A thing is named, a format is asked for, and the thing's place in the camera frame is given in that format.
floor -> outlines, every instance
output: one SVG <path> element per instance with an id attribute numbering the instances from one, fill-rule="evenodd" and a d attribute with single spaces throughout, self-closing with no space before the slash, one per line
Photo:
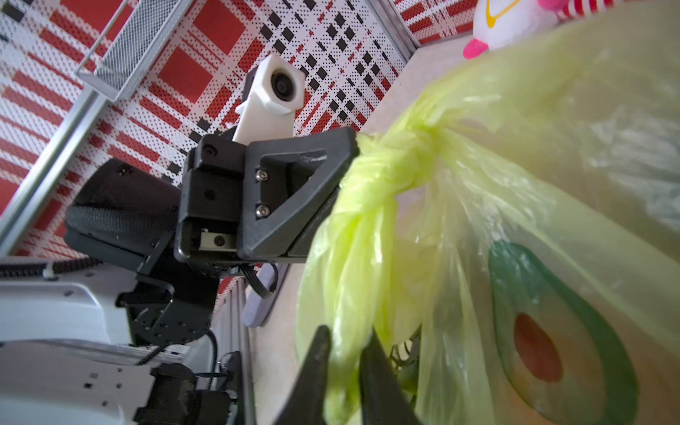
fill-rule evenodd
<path id="1" fill-rule="evenodd" d="M 363 133 L 381 133 L 425 87 L 460 65 L 470 36 L 420 48 L 375 108 Z M 297 292 L 305 265 L 292 265 L 265 326 L 251 332 L 253 381 L 258 425 L 270 425 L 284 406 L 298 371 L 294 349 Z"/>

screw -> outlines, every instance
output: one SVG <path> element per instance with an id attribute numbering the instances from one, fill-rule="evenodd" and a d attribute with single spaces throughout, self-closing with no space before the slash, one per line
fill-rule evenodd
<path id="1" fill-rule="evenodd" d="M 271 214 L 271 211 L 266 205 L 259 205 L 255 210 L 255 216 L 257 218 L 266 218 L 269 217 L 269 214 Z"/>
<path id="2" fill-rule="evenodd" d="M 215 156 L 217 155 L 217 149 L 212 145 L 205 145 L 203 146 L 203 153 L 209 156 Z"/>
<path id="3" fill-rule="evenodd" d="M 267 173 L 266 170 L 257 170 L 255 171 L 255 180 L 258 182 L 266 182 L 269 180 L 269 173 Z"/>
<path id="4" fill-rule="evenodd" d="M 130 167 L 128 167 L 127 165 L 123 165 L 121 168 L 118 169 L 118 175 L 126 175 L 130 171 L 132 171 Z"/>

black square pattern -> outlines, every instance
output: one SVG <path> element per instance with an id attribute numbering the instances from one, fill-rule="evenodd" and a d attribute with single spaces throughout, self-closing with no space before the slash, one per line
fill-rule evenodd
<path id="1" fill-rule="evenodd" d="M 189 139 L 195 141 L 196 143 L 199 143 L 201 141 L 201 135 L 196 133 L 195 131 L 192 131 L 189 133 Z"/>
<path id="2" fill-rule="evenodd" d="M 2 11 L 5 15 L 14 19 L 16 22 L 21 22 L 21 20 L 24 18 L 24 12 L 21 12 L 8 2 L 5 2 L 5 4 L 2 5 Z"/>
<path id="3" fill-rule="evenodd" d="M 286 45 L 283 44 L 281 40 L 276 40 L 276 43 L 274 43 L 274 48 L 279 52 L 279 54 L 282 54 L 286 49 Z"/>
<path id="4" fill-rule="evenodd" d="M 170 171 L 172 174 L 179 174 L 181 170 L 182 168 L 175 163 L 168 165 L 168 171 Z"/>
<path id="5" fill-rule="evenodd" d="M 266 39 L 270 39 L 271 35 L 273 34 L 271 32 L 271 29 L 267 25 L 262 25 L 262 29 L 260 30 L 260 34 L 264 35 Z"/>
<path id="6" fill-rule="evenodd" d="M 210 128 L 210 123 L 201 118 L 198 122 L 198 126 L 201 127 L 204 131 L 208 131 L 208 129 Z"/>
<path id="7" fill-rule="evenodd" d="M 286 27 L 286 29 L 284 29 L 284 37 L 288 41 L 293 39 L 294 35 L 293 35 L 293 32 L 290 30 L 290 28 Z"/>
<path id="8" fill-rule="evenodd" d="M 277 28 L 281 24 L 281 18 L 279 18 L 279 16 L 277 14 L 275 14 L 274 12 L 271 12 L 271 15 L 269 15 L 269 20 Z"/>

metal rail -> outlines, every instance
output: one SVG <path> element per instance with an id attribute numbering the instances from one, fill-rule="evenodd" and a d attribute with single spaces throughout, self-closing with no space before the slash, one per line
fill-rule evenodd
<path id="1" fill-rule="evenodd" d="M 66 172 L 66 167 L 99 114 L 108 104 L 108 99 L 90 86 L 85 86 L 75 100 L 50 143 L 35 161 L 0 217 L 0 256 L 14 253 L 25 233 L 38 219 L 56 183 Z"/>

red stripe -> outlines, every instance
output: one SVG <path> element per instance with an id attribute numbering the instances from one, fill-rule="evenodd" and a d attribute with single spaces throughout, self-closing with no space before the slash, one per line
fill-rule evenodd
<path id="1" fill-rule="evenodd" d="M 425 18 L 421 19 L 415 24 L 409 25 L 409 29 L 411 30 L 412 33 L 415 33 L 416 31 L 420 31 L 422 29 L 428 28 L 432 26 L 432 20 L 430 18 Z"/>
<path id="2" fill-rule="evenodd" d="M 144 129 L 145 131 L 147 131 L 148 133 L 151 133 L 152 135 L 156 136 L 157 138 L 163 140 L 165 143 L 170 144 L 170 141 L 169 141 L 168 139 L 166 139 L 165 137 L 159 135 L 158 133 L 156 133 L 155 131 L 153 131 L 152 129 L 150 129 L 149 127 L 147 127 L 146 125 L 140 123 L 140 122 L 137 121 L 136 119 L 134 119 L 134 118 L 129 118 L 129 120 L 130 120 L 131 122 L 134 122 L 136 125 L 140 126 L 141 128 L 143 128 L 143 129 Z"/>
<path id="3" fill-rule="evenodd" d="M 49 32 L 48 30 L 44 29 L 43 31 L 40 32 L 40 38 L 48 42 L 52 47 L 56 48 L 58 51 L 62 52 L 69 58 L 73 59 L 76 62 L 82 61 L 83 57 L 85 56 L 81 52 L 78 52 L 75 48 L 71 47 L 67 42 L 62 40 L 61 38 L 57 37 L 53 33 Z M 85 68 L 90 70 L 90 72 L 94 72 L 95 68 L 97 66 L 95 65 L 94 62 L 88 61 L 85 64 Z"/>
<path id="4" fill-rule="evenodd" d="M 104 139 L 99 136 L 91 135 L 88 143 L 96 148 L 101 148 L 104 146 Z"/>
<path id="5" fill-rule="evenodd" d="M 101 120 L 97 125 L 97 130 L 101 131 L 104 134 L 111 134 L 114 132 L 114 126 L 112 126 L 111 124 L 104 120 Z"/>
<path id="6" fill-rule="evenodd" d="M 583 16 L 583 4 L 582 0 L 574 0 L 574 7 L 576 8 L 576 14 Z"/>
<path id="7" fill-rule="evenodd" d="M 151 102 L 149 99 L 145 97 L 141 100 L 141 102 L 139 102 L 139 105 L 142 106 L 144 109 L 148 110 L 149 112 L 151 112 L 152 114 L 154 114 L 155 116 L 159 117 L 161 120 L 165 121 L 168 125 L 174 127 L 175 129 L 179 129 L 180 126 L 182 125 L 182 121 L 168 114 L 166 111 L 162 110 L 157 104 Z"/>
<path id="8" fill-rule="evenodd" d="M 22 168 L 20 165 L 12 164 L 10 161 L 6 161 L 2 158 L 0 158 L 0 170 L 9 171 L 21 178 L 26 177 L 26 174 L 29 173 L 29 170 Z"/>
<path id="9" fill-rule="evenodd" d="M 50 17 L 50 20 L 54 22 L 59 28 L 66 31 L 73 38 L 80 41 L 88 48 L 92 47 L 95 44 L 94 37 L 91 37 L 85 31 L 78 28 L 76 24 L 66 19 L 66 17 L 60 14 L 59 12 L 55 11 Z M 104 54 L 106 54 L 106 47 L 104 47 L 103 44 L 99 44 L 95 52 L 97 52 L 99 56 L 104 56 Z"/>
<path id="10" fill-rule="evenodd" d="M 2 138 L 0 138 L 0 149 L 4 150 L 8 154 L 16 156 L 17 158 L 27 160 L 31 164 L 33 164 L 38 159 L 38 155 L 34 154 L 33 152 L 20 148 L 17 145 L 12 144 Z"/>
<path id="11" fill-rule="evenodd" d="M 77 184 L 78 182 L 80 182 L 80 179 L 82 179 L 82 177 L 81 177 L 80 174 L 74 173 L 74 172 L 72 172 L 71 170 L 68 170 L 68 171 L 66 172 L 66 177 L 64 177 L 64 178 L 65 178 L 66 180 L 68 180 L 69 182 L 73 182 L 73 183 L 76 183 L 76 184 Z"/>
<path id="12" fill-rule="evenodd" d="M 69 257 L 69 258 L 72 259 L 72 260 L 75 259 L 74 256 L 71 256 L 71 255 L 68 255 L 68 254 L 64 254 L 63 252 L 57 252 L 57 251 L 55 251 L 55 250 L 51 250 L 50 248 L 44 248 L 44 250 L 45 250 L 45 251 L 52 252 L 53 254 L 56 254 L 56 255 L 59 255 L 59 256 Z"/>
<path id="13" fill-rule="evenodd" d="M 330 121 L 330 114 L 328 111 L 325 111 L 323 115 L 321 115 L 321 119 L 319 119 L 319 122 L 316 123 L 314 128 L 312 129 L 311 133 L 320 133 L 324 130 L 324 127 L 326 124 L 328 124 L 328 121 Z"/>
<path id="14" fill-rule="evenodd" d="M 39 116 L 40 118 L 43 118 L 48 122 L 51 122 L 54 125 L 61 124 L 62 118 L 59 115 L 50 111 L 46 107 L 41 106 L 38 103 L 30 100 L 28 97 L 25 97 L 19 92 L 15 92 L 11 88 L 6 88 L 2 96 L 5 99 L 15 103 L 16 105 L 21 106 L 27 111 L 33 112 L 35 115 Z"/>
<path id="15" fill-rule="evenodd" d="M 311 110 L 311 112 L 307 116 L 307 119 L 305 120 L 305 123 L 302 124 L 303 127 L 307 126 L 307 124 L 309 123 L 309 120 L 311 120 L 311 117 L 313 117 L 316 110 L 319 109 L 319 105 L 321 105 L 321 103 L 317 103 L 316 106 L 314 107 L 314 109 Z"/>
<path id="16" fill-rule="evenodd" d="M 64 97 L 56 94 L 49 88 L 43 86 L 39 82 L 35 81 L 33 78 L 27 76 L 26 74 L 20 71 L 14 74 L 14 77 L 12 77 L 12 81 L 19 84 L 20 86 L 28 88 L 30 91 L 34 92 L 38 96 L 42 97 L 48 102 L 55 104 L 56 106 L 59 106 L 61 109 L 65 111 L 71 109 L 71 106 L 73 105 L 68 99 L 65 99 Z"/>
<path id="17" fill-rule="evenodd" d="M 430 37 L 425 37 L 424 39 L 418 40 L 420 41 L 421 44 L 427 44 L 427 43 L 432 43 L 433 41 L 437 41 L 440 39 L 441 36 L 439 34 L 434 34 L 431 35 Z"/>
<path id="18" fill-rule="evenodd" d="M 35 56 L 33 53 L 26 53 L 26 56 L 29 58 L 33 59 L 34 61 L 38 62 L 40 65 L 44 66 L 45 68 L 49 69 L 50 71 L 54 72 L 56 75 L 59 75 L 62 77 L 64 80 L 68 81 L 69 83 L 73 84 L 74 86 L 84 88 L 82 84 L 79 82 L 75 81 L 73 78 L 69 77 L 68 75 L 64 74 L 63 72 L 59 71 L 57 68 L 53 67 L 49 63 L 43 61 L 40 59 L 38 56 Z"/>
<path id="19" fill-rule="evenodd" d="M 201 58 L 203 58 L 203 60 L 204 60 L 205 62 L 207 62 L 208 65 L 210 65 L 211 67 L 217 69 L 217 67 L 216 67 L 215 65 L 213 65 L 213 63 L 210 62 L 210 61 L 208 60 L 208 58 L 206 58 L 205 55 L 204 55 L 203 53 L 199 52 L 194 46 L 192 46 L 191 44 L 189 44 L 186 40 L 184 40 L 184 45 L 187 46 L 188 48 L 190 48 L 191 50 L 193 50 L 193 51 L 194 51 L 197 55 L 199 55 Z"/>
<path id="20" fill-rule="evenodd" d="M 423 7 L 421 3 L 418 3 L 409 7 L 404 12 L 401 12 L 401 17 L 404 18 L 404 20 L 409 20 L 417 15 L 420 15 L 422 12 L 425 12 L 425 7 Z"/>
<path id="21" fill-rule="evenodd" d="M 18 124 L 18 123 L 14 122 L 14 121 L 11 121 L 11 120 L 9 120 L 9 119 L 3 117 L 3 116 L 0 116 L 0 120 L 2 120 L 2 121 L 4 121 L 4 122 L 8 123 L 8 124 L 11 125 L 12 127 L 16 127 L 17 129 L 23 131 L 24 133 L 30 134 L 31 136 L 36 137 L 36 138 L 38 138 L 38 139 L 40 139 L 40 140 L 42 140 L 42 141 L 50 141 L 47 137 L 45 137 L 45 136 L 43 136 L 43 135 L 39 135 L 39 134 L 36 133 L 35 131 L 33 131 L 33 130 L 31 130 L 31 129 L 28 129 L 27 127 L 24 127 L 24 126 L 22 126 L 21 124 Z"/>
<path id="22" fill-rule="evenodd" d="M 239 61 L 239 68 L 245 72 L 250 71 L 250 68 L 253 66 L 257 60 L 257 57 L 260 55 L 260 52 L 262 52 L 262 49 L 264 48 L 265 46 L 260 42 L 260 40 L 253 40 L 253 42 L 250 44 L 250 47 L 248 47 L 248 50 L 246 50 L 245 54 L 243 54 L 243 57 L 241 57 L 241 60 Z"/>
<path id="23" fill-rule="evenodd" d="M 472 22 L 468 22 L 463 25 L 458 25 L 456 27 L 456 34 L 467 33 L 469 31 L 472 31 Z"/>
<path id="24" fill-rule="evenodd" d="M 146 156 L 151 161 L 155 162 L 158 160 L 158 158 L 160 158 L 160 154 L 158 154 L 158 152 L 149 149 L 148 146 L 139 143 L 137 140 L 134 140 L 132 137 L 128 136 L 122 131 L 118 134 L 118 136 L 116 136 L 116 140 L 118 140 L 120 143 L 124 144 L 128 148 L 134 150 L 135 152 Z"/>
<path id="25" fill-rule="evenodd" d="M 173 97 L 170 93 L 167 91 L 163 90 L 158 84 L 153 83 L 151 84 L 151 87 L 149 87 L 149 91 L 156 97 L 158 97 L 160 100 L 164 101 L 170 107 L 172 107 L 175 111 L 179 112 L 180 114 L 187 116 L 191 109 L 189 109 L 186 105 L 184 105 L 182 102 L 180 102 L 178 99 Z"/>
<path id="26" fill-rule="evenodd" d="M 116 158 L 118 158 L 120 160 L 123 160 L 124 162 L 126 162 L 126 163 L 128 163 L 128 164 L 130 164 L 134 167 L 137 167 L 138 169 L 141 169 L 142 171 L 145 171 L 147 173 L 149 171 L 151 171 L 151 167 L 149 165 L 141 162 L 140 160 L 138 160 L 134 156 L 131 156 L 131 155 L 127 154 L 126 152 L 123 152 L 122 150 L 118 149 L 116 146 L 111 146 L 109 148 L 109 154 L 111 156 L 115 156 Z"/>
<path id="27" fill-rule="evenodd" d="M 236 99 L 234 104 L 231 105 L 231 109 L 226 113 L 226 116 L 222 120 L 222 125 L 225 125 L 227 122 L 234 123 L 239 119 L 239 114 L 236 113 L 236 107 L 238 105 L 241 105 L 241 99 Z"/>
<path id="28" fill-rule="evenodd" d="M 61 205 L 63 204 L 56 199 L 50 199 L 45 209 L 43 209 L 42 215 L 35 223 L 35 228 L 46 231 L 47 227 L 52 223 L 52 220 L 56 216 L 56 213 L 59 212 Z"/>
<path id="29" fill-rule="evenodd" d="M 194 39 L 195 39 L 201 46 L 203 46 L 208 52 L 210 52 L 210 54 L 212 54 L 212 55 L 215 57 L 215 59 L 218 60 L 219 63 L 222 62 L 222 60 L 220 59 L 220 57 L 219 57 L 218 55 L 216 55 L 212 50 L 210 50 L 210 49 L 208 48 L 208 46 L 206 46 L 205 44 L 203 44 L 203 42 L 202 42 L 201 40 L 199 40 L 199 38 L 196 37 L 191 31 L 189 31 L 188 33 L 189 33 L 189 35 L 191 35 L 192 37 L 194 37 Z"/>
<path id="30" fill-rule="evenodd" d="M 213 119 L 217 118 L 217 116 L 220 115 L 222 108 L 224 108 L 229 101 L 229 98 L 231 98 L 231 95 L 231 90 L 227 87 L 222 87 L 220 91 L 217 92 L 215 99 L 210 103 L 210 106 L 205 110 L 205 113 Z"/>
<path id="31" fill-rule="evenodd" d="M 63 197 L 67 197 L 73 192 L 70 188 L 66 186 L 59 185 L 58 188 L 56 188 L 56 192 L 59 193 Z"/>
<path id="32" fill-rule="evenodd" d="M 449 12 L 449 16 L 454 16 L 467 12 L 470 9 L 474 9 L 477 6 L 477 0 L 462 0 L 455 4 L 446 7 L 446 12 Z"/>
<path id="33" fill-rule="evenodd" d="M 245 17 L 248 20 L 253 19 L 253 16 L 255 16 L 255 12 L 252 11 L 250 7 L 248 7 L 247 4 L 245 4 L 245 1 L 243 0 L 232 0 L 232 3 L 239 8 L 242 14 L 245 15 Z"/>

